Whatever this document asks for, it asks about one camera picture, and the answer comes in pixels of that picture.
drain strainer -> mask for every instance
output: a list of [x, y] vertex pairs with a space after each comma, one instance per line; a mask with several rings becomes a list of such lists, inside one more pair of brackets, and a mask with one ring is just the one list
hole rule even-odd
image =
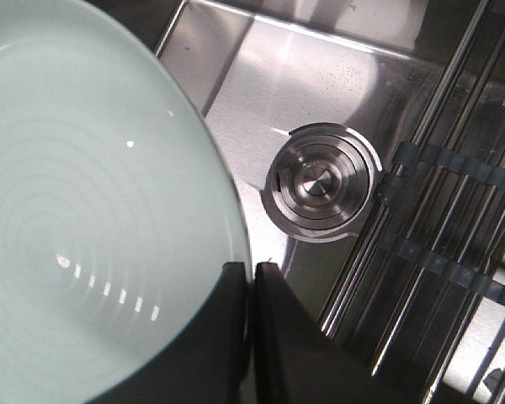
[[289, 236], [329, 242], [355, 229], [381, 170], [373, 147], [355, 130], [312, 124], [290, 132], [269, 170], [262, 201]]

sink basin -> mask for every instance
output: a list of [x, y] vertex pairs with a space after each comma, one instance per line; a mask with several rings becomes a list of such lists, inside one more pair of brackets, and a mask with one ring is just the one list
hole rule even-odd
[[[349, 276], [345, 263], [364, 232], [373, 202], [369, 195], [351, 228], [340, 231], [334, 241], [296, 239], [274, 220], [277, 213], [264, 208], [262, 192], [273, 161], [287, 150], [298, 128], [343, 125], [371, 145], [379, 172], [367, 180], [379, 181], [391, 169], [401, 141], [412, 138], [429, 110], [478, 7], [477, 1], [470, 0], [441, 4], [395, 0], [389, 7], [380, 0], [191, 0], [167, 30], [158, 55], [205, 117], [236, 178], [253, 261], [277, 263], [313, 317], [322, 317], [337, 279]], [[449, 133], [457, 133], [460, 141], [455, 147], [460, 153], [505, 167], [505, 2], [488, 5], [483, 13], [464, 69], [455, 77], [442, 108], [434, 112], [428, 143], [445, 144]], [[496, 60], [484, 75], [494, 50]], [[478, 77], [484, 77], [481, 84]], [[466, 117], [461, 113], [464, 107], [470, 112]], [[426, 193], [427, 170], [428, 166], [419, 166], [389, 221], [391, 231], [404, 226]], [[463, 203], [457, 201], [446, 219], [445, 206], [453, 202], [460, 179], [453, 173], [442, 175], [435, 183], [434, 197], [425, 204], [426, 215], [419, 214], [413, 239], [451, 254], [449, 259], [459, 256], [459, 262], [478, 271], [480, 254], [488, 251], [491, 235], [499, 231], [502, 241], [488, 255], [486, 265], [495, 280], [505, 283], [505, 231], [501, 230], [505, 221], [497, 216], [505, 211], [505, 197], [490, 186], [465, 185]], [[483, 200], [491, 192], [485, 206]], [[482, 218], [476, 218], [476, 212], [482, 212]], [[468, 236], [468, 224], [476, 221], [478, 232]], [[436, 237], [439, 223], [449, 225]], [[501, 227], [495, 233], [490, 230], [494, 224]], [[342, 319], [336, 339], [372, 373], [379, 373], [375, 363], [385, 329], [415, 271], [411, 263], [378, 251], [365, 267], [353, 304]], [[440, 377], [433, 383], [434, 402], [453, 402], [461, 394], [486, 402], [496, 388], [498, 372], [501, 375], [505, 369], [505, 308], [489, 300], [476, 301], [471, 321], [460, 334], [463, 337], [446, 359], [448, 366], [438, 370], [437, 358], [444, 358], [444, 341], [453, 334], [450, 329], [462, 329], [456, 316], [468, 294], [436, 275], [424, 278], [415, 288], [411, 310], [400, 316], [396, 338], [382, 357], [380, 376], [417, 402], [427, 395], [423, 388], [435, 372]]]

white bowl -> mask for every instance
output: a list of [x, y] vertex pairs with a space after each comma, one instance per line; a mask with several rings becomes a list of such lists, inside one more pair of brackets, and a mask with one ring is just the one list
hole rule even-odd
[[0, 0], [0, 403], [81, 402], [178, 333], [249, 261], [199, 116], [120, 25]]

drain cover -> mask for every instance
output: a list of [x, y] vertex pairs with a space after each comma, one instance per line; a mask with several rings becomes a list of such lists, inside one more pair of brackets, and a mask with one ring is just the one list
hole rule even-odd
[[289, 236], [329, 242], [355, 233], [381, 170], [373, 147], [355, 130], [312, 124], [292, 131], [269, 170], [262, 201]]

sink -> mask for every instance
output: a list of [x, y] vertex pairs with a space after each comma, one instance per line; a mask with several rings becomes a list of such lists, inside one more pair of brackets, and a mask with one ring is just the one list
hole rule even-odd
[[[467, 58], [460, 58], [463, 68], [450, 73], [452, 84], [432, 109], [480, 8], [483, 18]], [[505, 1], [189, 0], [175, 2], [167, 20], [151, 48], [205, 118], [226, 159], [253, 261], [277, 263], [323, 327], [334, 285], [355, 276], [348, 262], [372, 246], [332, 337], [415, 402], [505, 402], [497, 398], [501, 385], [505, 391], [505, 307], [435, 274], [422, 273], [415, 283], [420, 269], [414, 263], [363, 244], [377, 211], [372, 193], [336, 236], [323, 239], [314, 231], [296, 236], [276, 204], [266, 204], [268, 191], [282, 192], [276, 175], [283, 171], [273, 170], [274, 162], [309, 125], [346, 128], [352, 135], [343, 141], [367, 145], [372, 162], [365, 163], [370, 170], [363, 181], [371, 188], [431, 111], [427, 144], [505, 168]], [[325, 146], [325, 133], [316, 135]], [[313, 146], [316, 164], [320, 152]], [[308, 175], [312, 160], [296, 156], [304, 168], [295, 172]], [[431, 173], [438, 175], [435, 182]], [[459, 173], [419, 164], [384, 228], [505, 284], [505, 194], [495, 185], [461, 181]], [[404, 231], [412, 217], [418, 220]], [[412, 282], [408, 300], [404, 290]], [[411, 301], [402, 314], [401, 301]], [[467, 315], [463, 326], [460, 313]], [[386, 330], [394, 330], [393, 338], [386, 339]]]

